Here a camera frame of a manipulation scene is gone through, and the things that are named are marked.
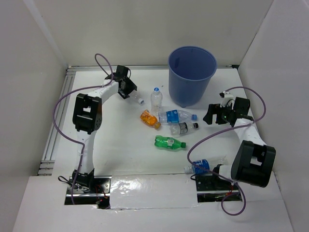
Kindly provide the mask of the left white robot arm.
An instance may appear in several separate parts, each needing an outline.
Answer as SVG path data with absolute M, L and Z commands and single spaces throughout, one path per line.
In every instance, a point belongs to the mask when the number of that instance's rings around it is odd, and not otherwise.
M 82 147 L 77 150 L 78 159 L 72 178 L 85 193 L 95 188 L 93 150 L 96 133 L 103 122 L 102 105 L 116 93 L 127 99 L 131 92 L 137 90 L 130 75 L 130 68 L 118 65 L 116 72 L 105 78 L 103 86 L 76 96 L 72 121 L 77 130 L 77 141 L 82 143 Z

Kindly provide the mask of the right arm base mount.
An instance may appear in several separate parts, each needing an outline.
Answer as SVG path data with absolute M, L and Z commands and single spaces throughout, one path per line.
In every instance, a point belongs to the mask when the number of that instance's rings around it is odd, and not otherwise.
M 196 184 L 197 202 L 220 202 L 225 196 L 225 201 L 242 201 L 239 188 L 215 175 L 192 175 L 191 180 Z

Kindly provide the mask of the orange plastic bottle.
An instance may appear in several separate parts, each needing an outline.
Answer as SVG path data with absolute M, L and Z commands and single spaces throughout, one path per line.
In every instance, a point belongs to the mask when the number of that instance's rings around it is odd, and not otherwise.
M 157 120 L 155 116 L 150 114 L 148 110 L 144 110 L 142 114 L 140 115 L 140 119 L 149 127 L 152 127 L 154 129 L 159 129 L 161 126 L 161 123 Z

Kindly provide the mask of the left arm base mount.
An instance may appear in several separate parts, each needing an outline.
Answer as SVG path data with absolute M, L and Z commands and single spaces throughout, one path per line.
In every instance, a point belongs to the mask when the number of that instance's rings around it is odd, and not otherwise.
M 59 176 L 58 181 L 67 185 L 64 205 L 96 205 L 97 209 L 110 209 L 111 176 L 97 176 L 91 188 L 75 184 L 72 190 L 72 178 Z

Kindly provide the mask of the large clear plastic bottle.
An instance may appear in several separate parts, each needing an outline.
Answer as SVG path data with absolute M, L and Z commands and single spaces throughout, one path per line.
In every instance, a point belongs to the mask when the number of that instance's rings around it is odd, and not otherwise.
M 144 99 L 141 97 L 140 93 L 136 90 L 133 90 L 130 94 L 129 97 L 132 98 L 134 101 L 136 101 L 139 105 L 144 104 Z

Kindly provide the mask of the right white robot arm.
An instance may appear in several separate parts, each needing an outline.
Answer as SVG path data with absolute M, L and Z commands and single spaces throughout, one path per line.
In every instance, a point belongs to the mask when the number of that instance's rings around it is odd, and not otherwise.
M 209 104 L 203 117 L 208 125 L 213 116 L 218 125 L 229 124 L 240 141 L 240 148 L 231 166 L 231 178 L 235 181 L 265 188 L 270 180 L 276 150 L 268 146 L 260 137 L 249 116 L 249 99 L 224 97 L 222 103 Z

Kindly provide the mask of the black label clear bottle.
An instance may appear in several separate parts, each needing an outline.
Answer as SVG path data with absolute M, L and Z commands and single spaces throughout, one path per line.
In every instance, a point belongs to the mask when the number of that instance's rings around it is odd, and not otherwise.
M 185 135 L 196 131 L 199 128 L 199 124 L 195 122 L 181 122 L 170 126 L 170 132 L 172 135 Z

